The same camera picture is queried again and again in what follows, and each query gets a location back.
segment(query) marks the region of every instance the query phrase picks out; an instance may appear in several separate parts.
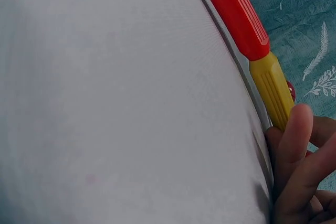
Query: hand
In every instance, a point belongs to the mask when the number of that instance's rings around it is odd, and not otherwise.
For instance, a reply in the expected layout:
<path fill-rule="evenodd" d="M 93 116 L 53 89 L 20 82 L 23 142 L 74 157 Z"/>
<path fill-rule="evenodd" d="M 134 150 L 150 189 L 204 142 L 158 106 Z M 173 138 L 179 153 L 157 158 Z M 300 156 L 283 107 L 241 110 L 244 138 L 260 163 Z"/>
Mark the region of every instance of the hand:
<path fill-rule="evenodd" d="M 317 190 L 336 169 L 336 121 L 295 106 L 285 132 L 272 127 L 267 142 L 274 171 L 274 224 L 336 224 L 336 194 Z M 305 158 L 307 145 L 319 150 Z"/>

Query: white fabric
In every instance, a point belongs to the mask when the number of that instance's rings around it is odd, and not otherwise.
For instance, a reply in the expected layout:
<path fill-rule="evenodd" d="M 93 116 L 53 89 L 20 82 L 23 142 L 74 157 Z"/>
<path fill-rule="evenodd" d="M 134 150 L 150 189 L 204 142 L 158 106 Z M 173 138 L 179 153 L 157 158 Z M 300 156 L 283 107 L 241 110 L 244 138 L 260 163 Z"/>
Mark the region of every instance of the white fabric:
<path fill-rule="evenodd" d="M 260 122 L 200 0 L 0 0 L 0 220 L 266 223 Z"/>

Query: red handle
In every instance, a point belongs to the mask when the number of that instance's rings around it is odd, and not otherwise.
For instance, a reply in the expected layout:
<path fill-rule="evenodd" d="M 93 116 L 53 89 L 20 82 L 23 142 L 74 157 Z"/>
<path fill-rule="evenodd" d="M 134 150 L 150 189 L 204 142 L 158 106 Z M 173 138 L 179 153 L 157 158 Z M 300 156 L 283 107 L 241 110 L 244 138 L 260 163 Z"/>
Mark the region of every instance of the red handle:
<path fill-rule="evenodd" d="M 249 0 L 211 0 L 239 51 L 249 60 L 269 53 L 269 39 Z"/>

